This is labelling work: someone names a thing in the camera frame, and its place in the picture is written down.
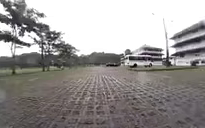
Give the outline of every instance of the building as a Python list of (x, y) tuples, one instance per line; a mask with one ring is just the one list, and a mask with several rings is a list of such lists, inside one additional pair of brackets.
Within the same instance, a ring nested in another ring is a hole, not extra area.
[(153, 65), (162, 65), (162, 51), (162, 48), (152, 47), (145, 44), (133, 51), (132, 54), (150, 55), (152, 56)]
[(176, 65), (190, 66), (192, 62), (205, 65), (205, 20), (176, 33), (171, 39), (176, 49)]

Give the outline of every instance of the road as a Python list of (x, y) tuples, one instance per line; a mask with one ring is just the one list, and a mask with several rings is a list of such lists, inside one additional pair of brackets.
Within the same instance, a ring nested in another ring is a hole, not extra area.
[(205, 128), (205, 77), (177, 72), (76, 69), (0, 104), (0, 127)]

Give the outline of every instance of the pole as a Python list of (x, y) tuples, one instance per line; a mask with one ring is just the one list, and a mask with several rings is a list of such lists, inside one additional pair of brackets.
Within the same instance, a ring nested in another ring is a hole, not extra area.
[(165, 39), (166, 39), (166, 67), (169, 67), (169, 46), (168, 46), (168, 37), (167, 37), (167, 29), (165, 25), (165, 20), (163, 18), (163, 27), (165, 32)]

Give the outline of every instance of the distant treeline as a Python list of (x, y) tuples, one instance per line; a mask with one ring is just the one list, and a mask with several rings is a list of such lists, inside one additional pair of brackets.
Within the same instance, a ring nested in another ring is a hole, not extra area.
[[(58, 55), (50, 55), (51, 66), (60, 65)], [(119, 63), (121, 55), (113, 53), (97, 53), (93, 52), (90, 55), (74, 55), (63, 62), (65, 66), (79, 66), (79, 65), (103, 65), (106, 63)], [(0, 57), (0, 68), (10, 68), (14, 64), (14, 61), (11, 57)], [(28, 67), (41, 67), (41, 54), (37, 52), (25, 53), (22, 55), (16, 56), (15, 61), (16, 67), (19, 68), (28, 68)]]

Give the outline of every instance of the grass field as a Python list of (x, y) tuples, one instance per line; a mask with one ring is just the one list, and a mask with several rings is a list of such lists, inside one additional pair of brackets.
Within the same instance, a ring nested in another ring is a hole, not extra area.
[(16, 75), (11, 75), (11, 70), (0, 69), (0, 90), (7, 94), (17, 94), (26, 85), (38, 84), (45, 80), (55, 79), (64, 71), (51, 68), (49, 72), (42, 72), (41, 68), (18, 69)]
[[(56, 67), (50, 67), (51, 71), (54, 70), (59, 70)], [(16, 69), (17, 75), (19, 74), (29, 74), (29, 73), (36, 73), (36, 72), (41, 72), (41, 68), (24, 68), (24, 69)], [(11, 70), (10, 69), (0, 69), (0, 76), (9, 76), (11, 75)]]

